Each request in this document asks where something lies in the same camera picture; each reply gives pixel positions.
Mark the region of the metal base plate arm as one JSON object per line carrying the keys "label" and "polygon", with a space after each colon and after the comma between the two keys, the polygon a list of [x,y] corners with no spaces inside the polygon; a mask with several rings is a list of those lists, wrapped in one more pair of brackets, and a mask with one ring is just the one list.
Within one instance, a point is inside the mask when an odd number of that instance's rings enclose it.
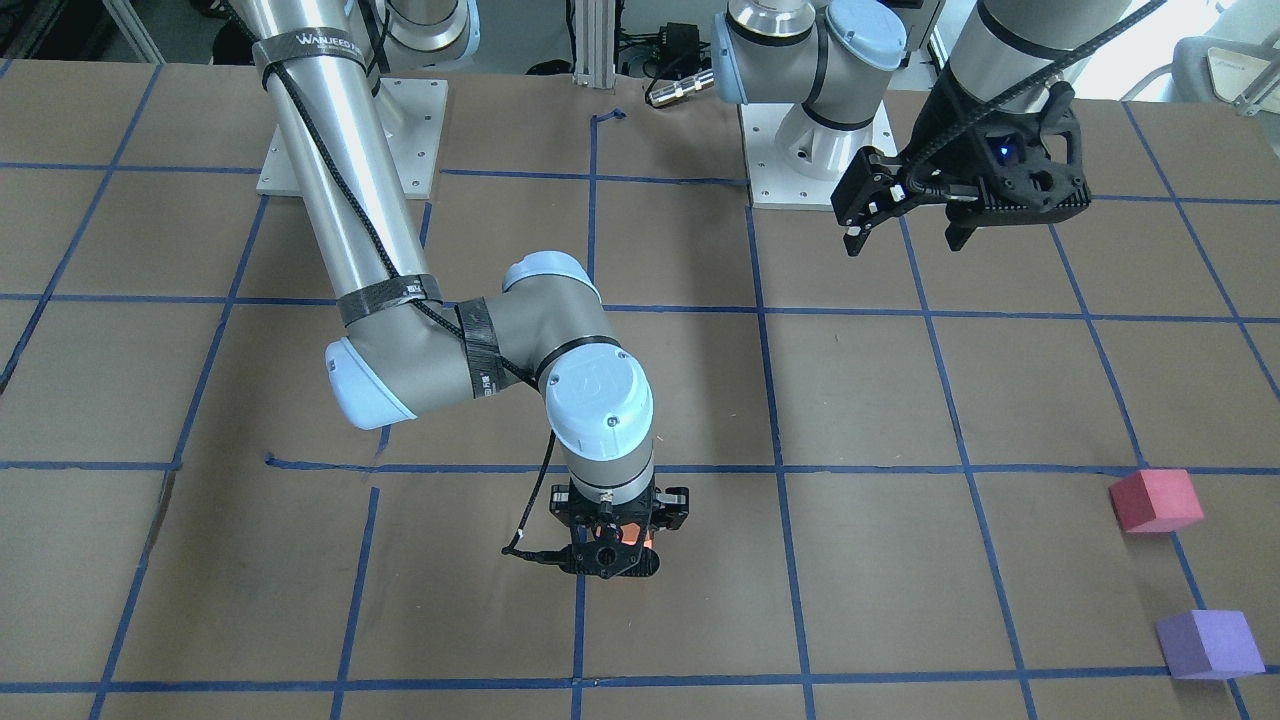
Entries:
{"label": "metal base plate arm", "polygon": [[829,196],[859,149],[897,152],[883,105],[870,124],[855,131],[822,126],[799,104],[748,104],[740,117],[756,209],[829,211]]}
{"label": "metal base plate arm", "polygon": [[[337,105],[308,109],[308,118],[334,161],[346,163],[362,181],[374,178],[378,188],[390,187],[387,168],[394,167],[408,200],[428,200],[436,178],[438,154],[445,119],[449,86],[444,79],[387,78],[371,96],[369,108],[338,109]],[[257,182],[266,196],[303,197],[303,184],[294,173],[291,150],[314,141],[301,119],[279,119]]]}

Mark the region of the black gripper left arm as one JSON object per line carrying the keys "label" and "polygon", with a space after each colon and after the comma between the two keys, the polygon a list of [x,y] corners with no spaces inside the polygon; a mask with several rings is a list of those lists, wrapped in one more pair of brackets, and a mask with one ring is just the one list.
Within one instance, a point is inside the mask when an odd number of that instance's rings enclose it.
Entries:
{"label": "black gripper left arm", "polygon": [[831,196],[844,246],[858,258],[872,231],[922,204],[942,202],[943,237],[959,252],[980,227],[1064,222],[1091,205],[1082,128],[1070,108],[1074,88],[1059,81],[1038,111],[995,109],[924,158],[929,141],[980,104],[957,81],[931,91],[906,149],[888,158],[860,149]]}

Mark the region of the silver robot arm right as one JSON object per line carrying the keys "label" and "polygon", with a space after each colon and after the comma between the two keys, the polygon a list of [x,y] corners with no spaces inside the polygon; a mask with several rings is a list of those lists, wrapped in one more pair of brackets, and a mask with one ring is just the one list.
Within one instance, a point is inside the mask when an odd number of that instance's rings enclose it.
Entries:
{"label": "silver robot arm right", "polygon": [[[698,515],[637,591],[716,593],[800,582],[947,585],[986,565],[982,521],[946,406],[927,319],[851,307],[783,314],[771,277],[792,273],[835,300],[882,266],[915,299],[906,232],[888,227],[859,260],[826,211],[748,201],[730,170],[701,177],[695,143],[740,160],[737,119],[718,104],[672,117],[626,104],[607,113],[579,91],[524,100],[530,79],[458,87],[448,145],[475,141],[490,174],[445,176],[424,227],[428,258],[457,293],[497,287],[517,251],[591,263],[612,322],[655,384],[660,483],[690,484]],[[365,561],[379,577],[444,593],[566,594],[571,577],[500,559],[532,447],[548,432],[530,389],[429,413],[324,468],[320,454],[253,462],[253,527],[276,543],[255,565],[311,588]]]}

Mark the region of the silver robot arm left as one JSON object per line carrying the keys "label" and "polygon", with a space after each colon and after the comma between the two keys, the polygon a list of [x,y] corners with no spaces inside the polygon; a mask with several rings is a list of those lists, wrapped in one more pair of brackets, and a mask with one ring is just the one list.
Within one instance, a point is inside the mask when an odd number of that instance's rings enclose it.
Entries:
{"label": "silver robot arm left", "polygon": [[896,155],[869,137],[908,47],[884,3],[731,1],[716,18],[712,67],[724,101],[791,106],[780,146],[799,172],[835,181],[850,256],[877,225],[925,205],[943,206],[956,251],[979,228],[1055,224],[1091,205],[1071,81],[1157,9],[978,1]]}

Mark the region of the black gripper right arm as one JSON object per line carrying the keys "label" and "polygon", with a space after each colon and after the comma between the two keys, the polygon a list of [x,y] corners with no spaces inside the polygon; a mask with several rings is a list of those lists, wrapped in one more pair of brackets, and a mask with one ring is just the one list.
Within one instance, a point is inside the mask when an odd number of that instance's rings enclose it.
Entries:
{"label": "black gripper right arm", "polygon": [[649,486],[627,503],[591,502],[573,486],[553,486],[550,512],[570,528],[570,544],[548,553],[548,562],[562,571],[599,577],[652,577],[660,566],[660,557],[653,548],[640,548],[631,553],[613,553],[594,543],[590,534],[603,521],[640,521],[653,529],[676,530],[689,516],[690,491],[687,487],[660,489]]}

